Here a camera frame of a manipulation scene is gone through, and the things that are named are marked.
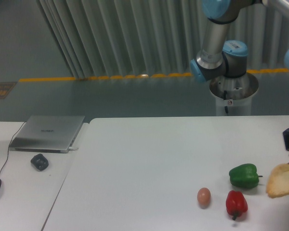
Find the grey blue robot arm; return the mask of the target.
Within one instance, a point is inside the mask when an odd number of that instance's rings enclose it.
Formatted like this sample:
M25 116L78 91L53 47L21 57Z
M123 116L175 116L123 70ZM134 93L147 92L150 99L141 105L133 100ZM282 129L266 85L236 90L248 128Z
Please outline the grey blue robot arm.
M259 89L257 78L247 72L247 45L226 40L230 25L241 9L262 4L289 19L289 0L204 0L208 19L201 50L190 62L198 82L209 82L217 116L249 116L252 98Z

